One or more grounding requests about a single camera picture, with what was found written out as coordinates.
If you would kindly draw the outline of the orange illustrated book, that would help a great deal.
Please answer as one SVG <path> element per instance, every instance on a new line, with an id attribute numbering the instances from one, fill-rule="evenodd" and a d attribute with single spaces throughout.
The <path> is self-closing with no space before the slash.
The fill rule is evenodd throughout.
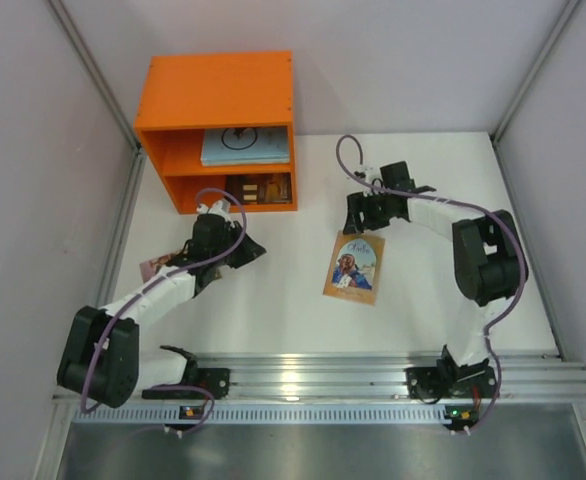
<path id="1" fill-rule="evenodd" d="M 338 232 L 323 294 L 374 305 L 380 282 L 385 240 L 370 234 Z"/>

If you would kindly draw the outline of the dark brown sunset book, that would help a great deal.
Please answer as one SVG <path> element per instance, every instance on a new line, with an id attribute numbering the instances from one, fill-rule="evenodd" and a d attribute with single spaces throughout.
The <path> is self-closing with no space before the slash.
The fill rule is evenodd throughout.
<path id="1" fill-rule="evenodd" d="M 292 201 L 288 173 L 230 175 L 225 190 L 243 205 L 287 204 Z"/>

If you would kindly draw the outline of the pink illustrated fairy-tale book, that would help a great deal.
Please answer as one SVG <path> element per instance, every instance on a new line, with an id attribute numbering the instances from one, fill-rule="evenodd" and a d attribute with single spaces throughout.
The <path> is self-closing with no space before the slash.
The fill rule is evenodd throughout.
<path id="1" fill-rule="evenodd" d="M 140 274 L 142 278 L 142 282 L 146 283 L 149 281 L 154 275 L 158 273 L 158 271 L 166 265 L 175 255 L 177 252 L 170 252 L 159 257 L 152 258 L 150 260 L 146 260 L 139 264 Z"/>

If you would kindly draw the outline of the light blue cat book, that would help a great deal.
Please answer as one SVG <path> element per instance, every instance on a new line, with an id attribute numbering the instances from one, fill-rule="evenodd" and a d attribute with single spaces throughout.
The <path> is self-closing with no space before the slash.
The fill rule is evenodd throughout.
<path id="1" fill-rule="evenodd" d="M 204 166 L 287 164 L 290 160 L 285 127 L 227 127 L 204 133 Z"/>

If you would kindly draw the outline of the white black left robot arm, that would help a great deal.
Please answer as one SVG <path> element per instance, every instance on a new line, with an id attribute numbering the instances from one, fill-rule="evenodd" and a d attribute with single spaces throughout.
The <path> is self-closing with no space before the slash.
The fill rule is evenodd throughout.
<path id="1" fill-rule="evenodd" d="M 221 268 L 239 269 L 265 252 L 248 235 L 245 220 L 198 215 L 191 239 L 141 287 L 108 305 L 76 312 L 58 367 L 58 386 L 79 394 L 83 413 L 100 406 L 118 408 L 136 393 L 200 392 L 194 354 L 171 345 L 143 351 L 142 338 L 201 294 Z"/>

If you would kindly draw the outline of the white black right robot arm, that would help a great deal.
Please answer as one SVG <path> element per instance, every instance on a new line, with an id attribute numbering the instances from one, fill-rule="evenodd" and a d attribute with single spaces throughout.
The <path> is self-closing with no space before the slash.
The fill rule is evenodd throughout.
<path id="1" fill-rule="evenodd" d="M 344 233 L 380 230 L 401 219 L 429 229 L 452 246 L 461 311 L 435 365 L 410 370 L 412 397 L 451 398 L 474 389 L 483 398 L 496 395 L 501 368 L 490 331 L 514 310 L 529 275 L 511 213 L 419 187 L 404 162 L 381 168 L 360 164 L 346 174 L 364 189 L 347 197 Z"/>

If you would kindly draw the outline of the orange two-shelf cabinet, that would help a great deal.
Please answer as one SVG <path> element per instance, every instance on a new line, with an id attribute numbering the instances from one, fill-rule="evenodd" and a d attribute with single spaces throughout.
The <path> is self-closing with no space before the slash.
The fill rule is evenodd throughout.
<path id="1" fill-rule="evenodd" d="M 294 211 L 296 160 L 286 164 L 208 167 L 201 154 L 206 131 L 283 127 L 295 148 L 293 55 L 284 51 L 156 56 L 142 89 L 134 129 L 180 214 L 193 214 L 196 194 L 224 188 L 242 175 L 288 177 L 282 203 L 247 205 L 250 212 Z"/>

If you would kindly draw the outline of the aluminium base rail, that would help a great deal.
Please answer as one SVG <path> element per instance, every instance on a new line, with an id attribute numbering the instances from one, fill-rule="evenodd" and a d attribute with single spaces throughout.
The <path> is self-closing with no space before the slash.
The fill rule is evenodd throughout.
<path id="1" fill-rule="evenodd" d="M 406 401 L 405 371 L 434 362 L 424 355 L 201 354 L 203 367 L 230 370 L 229 401 L 310 403 Z M 500 399 L 511 402 L 586 401 L 586 366 L 555 356 L 500 358 Z"/>

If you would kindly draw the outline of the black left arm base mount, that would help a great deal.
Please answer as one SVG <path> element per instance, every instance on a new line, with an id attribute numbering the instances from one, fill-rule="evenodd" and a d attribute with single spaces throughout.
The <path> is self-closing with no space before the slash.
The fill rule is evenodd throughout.
<path id="1" fill-rule="evenodd" d="M 228 368 L 199 368 L 176 385 L 154 386 L 142 391 L 145 400 L 215 400 L 226 397 L 230 388 Z"/>

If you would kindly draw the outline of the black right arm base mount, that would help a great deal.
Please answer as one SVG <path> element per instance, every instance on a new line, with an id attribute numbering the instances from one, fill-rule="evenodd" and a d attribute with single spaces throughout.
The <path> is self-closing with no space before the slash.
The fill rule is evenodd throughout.
<path id="1" fill-rule="evenodd" d="M 488 399 L 497 379 L 491 367 L 444 372 L 437 367 L 411 367 L 405 371 L 409 397 L 427 404 L 449 399 Z"/>

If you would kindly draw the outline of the right aluminium corner post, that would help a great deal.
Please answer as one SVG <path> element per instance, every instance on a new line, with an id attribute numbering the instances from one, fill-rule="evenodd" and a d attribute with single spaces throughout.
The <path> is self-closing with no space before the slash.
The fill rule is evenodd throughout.
<path id="1" fill-rule="evenodd" d="M 561 43 L 562 37 L 573 20 L 578 15 L 584 2 L 582 0 L 568 0 L 564 1 L 561 5 L 559 13 L 556 15 L 550 29 L 545 34 L 543 41 L 537 49 L 532 62 L 525 70 L 525 74 L 521 81 L 518 83 L 517 89 L 511 96 L 510 100 L 506 105 L 497 126 L 489 134 L 489 138 L 493 147 L 496 147 L 510 125 L 516 118 L 519 110 L 522 108 L 525 100 L 533 89 L 536 81 L 542 74 L 546 64 L 552 57 L 554 51 Z"/>

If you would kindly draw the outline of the aluminium corner post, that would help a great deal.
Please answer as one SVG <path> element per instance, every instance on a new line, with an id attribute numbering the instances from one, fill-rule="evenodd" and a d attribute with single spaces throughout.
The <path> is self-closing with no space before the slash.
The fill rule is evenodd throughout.
<path id="1" fill-rule="evenodd" d="M 561 5 L 559 13 L 556 15 L 550 29 L 545 34 L 543 41 L 537 49 L 532 62 L 525 70 L 525 74 L 521 81 L 518 83 L 517 89 L 511 96 L 510 100 L 506 105 L 497 126 L 489 134 L 489 138 L 493 147 L 496 147 L 510 125 L 516 118 L 519 110 L 522 108 L 525 100 L 533 89 L 536 81 L 542 74 L 546 64 L 552 57 L 554 51 L 561 43 L 562 37 L 573 20 L 578 15 L 584 2 L 582 0 L 568 0 L 564 1 Z"/>
<path id="2" fill-rule="evenodd" d="M 45 0 L 44 4 L 61 28 L 64 37 L 70 44 L 80 65 L 88 74 L 91 83 L 116 122 L 127 144 L 134 152 L 137 152 L 140 149 L 140 142 L 67 6 L 61 0 Z"/>

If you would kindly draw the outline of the left aluminium corner post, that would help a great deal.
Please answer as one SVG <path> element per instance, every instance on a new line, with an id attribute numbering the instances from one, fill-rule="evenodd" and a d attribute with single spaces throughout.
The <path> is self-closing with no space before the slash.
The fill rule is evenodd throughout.
<path id="1" fill-rule="evenodd" d="M 45 0 L 44 4 L 61 28 L 64 37 L 70 44 L 80 65 L 88 74 L 91 83 L 116 122 L 127 144 L 134 152 L 137 152 L 140 149 L 140 142 L 67 6 L 61 0 Z"/>

